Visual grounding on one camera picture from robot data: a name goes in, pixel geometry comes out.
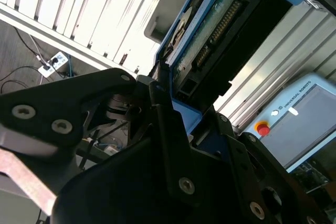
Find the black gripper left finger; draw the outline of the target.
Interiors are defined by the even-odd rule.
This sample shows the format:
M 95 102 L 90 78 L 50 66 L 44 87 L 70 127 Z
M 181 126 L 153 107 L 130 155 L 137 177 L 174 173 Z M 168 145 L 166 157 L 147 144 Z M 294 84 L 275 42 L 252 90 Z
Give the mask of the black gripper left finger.
M 190 134 L 200 111 L 172 99 L 163 80 L 111 68 L 1 95 L 1 172 L 35 204 L 52 206 L 80 170 L 76 149 L 91 133 L 123 121 L 127 145 L 157 125 L 152 109 L 165 104 L 169 133 Z

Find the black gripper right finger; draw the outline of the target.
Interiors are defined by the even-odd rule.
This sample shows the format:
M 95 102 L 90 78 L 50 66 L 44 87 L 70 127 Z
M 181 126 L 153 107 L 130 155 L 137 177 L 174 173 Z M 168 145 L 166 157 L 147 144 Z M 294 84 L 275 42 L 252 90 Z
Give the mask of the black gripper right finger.
M 246 223 L 324 223 L 324 213 L 254 135 L 236 137 L 216 112 L 216 133 L 226 144 Z

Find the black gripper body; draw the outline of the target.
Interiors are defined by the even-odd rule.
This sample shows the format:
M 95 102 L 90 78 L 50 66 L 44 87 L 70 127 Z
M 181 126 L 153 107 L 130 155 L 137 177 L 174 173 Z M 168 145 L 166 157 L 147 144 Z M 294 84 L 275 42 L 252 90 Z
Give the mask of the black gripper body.
M 234 223 L 236 192 L 229 166 L 192 150 L 200 204 L 172 198 L 159 151 L 135 144 L 73 178 L 53 207 L 51 223 Z

